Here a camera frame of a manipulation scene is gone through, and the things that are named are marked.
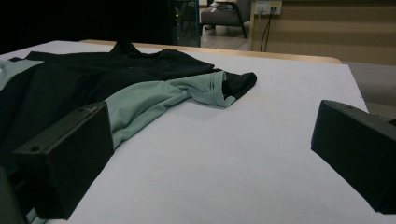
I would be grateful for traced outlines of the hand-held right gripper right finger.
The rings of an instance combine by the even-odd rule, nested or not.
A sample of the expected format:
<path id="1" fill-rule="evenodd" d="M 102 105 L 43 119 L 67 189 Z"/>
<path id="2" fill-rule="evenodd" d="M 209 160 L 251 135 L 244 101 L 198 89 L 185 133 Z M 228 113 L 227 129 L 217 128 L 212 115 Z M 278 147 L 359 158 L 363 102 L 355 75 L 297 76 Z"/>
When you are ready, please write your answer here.
<path id="1" fill-rule="evenodd" d="M 396 215 L 396 119 L 323 100 L 311 149 L 376 212 Z"/>

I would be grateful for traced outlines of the dark glass cabinet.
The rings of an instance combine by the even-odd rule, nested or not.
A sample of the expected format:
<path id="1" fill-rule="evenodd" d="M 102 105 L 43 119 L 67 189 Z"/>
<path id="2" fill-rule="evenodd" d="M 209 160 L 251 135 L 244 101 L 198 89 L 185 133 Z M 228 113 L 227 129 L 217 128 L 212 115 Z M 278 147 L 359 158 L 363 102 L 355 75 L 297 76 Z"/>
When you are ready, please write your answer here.
<path id="1" fill-rule="evenodd" d="M 200 47 L 198 0 L 172 0 L 175 11 L 176 42 L 179 46 Z"/>

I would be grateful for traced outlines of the black and green shirt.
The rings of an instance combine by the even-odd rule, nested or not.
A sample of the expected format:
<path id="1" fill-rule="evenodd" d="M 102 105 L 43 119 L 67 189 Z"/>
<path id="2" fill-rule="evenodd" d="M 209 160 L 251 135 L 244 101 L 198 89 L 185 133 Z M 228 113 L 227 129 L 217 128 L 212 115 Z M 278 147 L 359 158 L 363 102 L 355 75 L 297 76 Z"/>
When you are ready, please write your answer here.
<path id="1" fill-rule="evenodd" d="M 175 49 L 139 51 L 120 40 L 109 52 L 30 52 L 0 61 L 0 224 L 36 213 L 14 151 L 69 113 L 107 104 L 115 149 L 187 99 L 229 107 L 257 82 Z"/>

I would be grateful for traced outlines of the wall socket panel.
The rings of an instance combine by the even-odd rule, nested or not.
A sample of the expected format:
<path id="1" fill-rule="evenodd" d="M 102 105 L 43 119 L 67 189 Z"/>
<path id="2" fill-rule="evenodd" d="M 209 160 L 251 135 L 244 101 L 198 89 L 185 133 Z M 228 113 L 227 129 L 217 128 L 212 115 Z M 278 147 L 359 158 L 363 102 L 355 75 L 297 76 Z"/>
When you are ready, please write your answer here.
<path id="1" fill-rule="evenodd" d="M 279 15 L 281 13 L 281 0 L 255 0 L 255 15 Z"/>

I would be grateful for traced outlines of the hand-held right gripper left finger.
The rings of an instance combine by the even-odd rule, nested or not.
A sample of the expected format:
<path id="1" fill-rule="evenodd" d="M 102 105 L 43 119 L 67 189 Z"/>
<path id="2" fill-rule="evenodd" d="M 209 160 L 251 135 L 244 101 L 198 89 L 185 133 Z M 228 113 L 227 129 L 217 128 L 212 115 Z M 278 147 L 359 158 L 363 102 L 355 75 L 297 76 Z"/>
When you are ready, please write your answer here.
<path id="1" fill-rule="evenodd" d="M 43 219 L 68 219 L 114 154 L 107 104 L 85 105 L 14 151 Z"/>

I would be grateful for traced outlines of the white table sheet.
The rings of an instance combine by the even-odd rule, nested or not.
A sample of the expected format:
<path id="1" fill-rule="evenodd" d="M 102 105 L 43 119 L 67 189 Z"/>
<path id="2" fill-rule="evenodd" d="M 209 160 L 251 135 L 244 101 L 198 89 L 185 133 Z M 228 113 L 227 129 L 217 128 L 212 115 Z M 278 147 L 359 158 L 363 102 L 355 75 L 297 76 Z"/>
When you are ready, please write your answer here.
<path id="1" fill-rule="evenodd" d="M 199 59 L 257 83 L 226 109 L 170 108 L 120 145 L 69 219 L 47 224 L 396 224 L 311 148 L 322 100 L 365 106 L 348 66 Z"/>

